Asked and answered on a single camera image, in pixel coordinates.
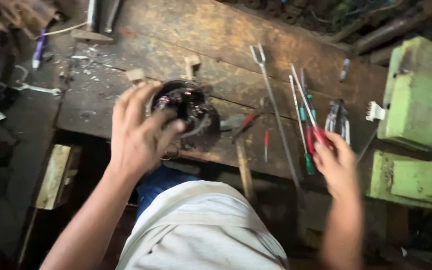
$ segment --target purple pen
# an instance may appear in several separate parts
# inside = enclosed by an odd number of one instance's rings
[[[43,28],[43,30],[41,30],[41,35],[39,36],[39,40],[37,42],[37,46],[36,46],[36,51],[34,52],[33,55],[33,69],[38,69],[39,65],[41,64],[41,54],[43,54],[43,45],[44,45],[44,40],[45,40],[45,35],[47,32],[47,28]]]

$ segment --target white shirt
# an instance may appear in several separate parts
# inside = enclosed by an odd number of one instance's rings
[[[234,188],[188,181],[138,218],[117,270],[289,269],[279,242]]]

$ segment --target hand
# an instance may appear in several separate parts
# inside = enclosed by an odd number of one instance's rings
[[[313,159],[326,179],[329,193],[335,199],[360,196],[353,150],[339,134],[326,132],[326,137],[333,142],[334,152],[324,144],[316,142]]]
[[[108,168],[125,179],[135,180],[159,163],[185,124],[176,111],[163,109],[145,120],[145,104],[161,83],[140,83],[126,90],[113,109],[111,161]]]

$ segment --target green vise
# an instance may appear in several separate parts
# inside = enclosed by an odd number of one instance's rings
[[[378,138],[432,150],[432,42],[415,37],[393,50]]]
[[[432,208],[432,161],[374,153],[369,197]]]

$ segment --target person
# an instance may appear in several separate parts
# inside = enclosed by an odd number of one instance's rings
[[[160,83],[141,83],[116,101],[109,165],[41,269],[93,269],[102,261],[134,187],[185,129],[170,109],[145,120],[145,103],[159,87]],[[321,244],[321,266],[359,270],[363,210],[355,155],[338,134],[328,132],[327,137],[337,156],[319,143],[314,155],[333,197]],[[117,269],[289,268],[281,245],[248,201],[227,184],[162,167],[138,186],[138,193],[141,212]]]

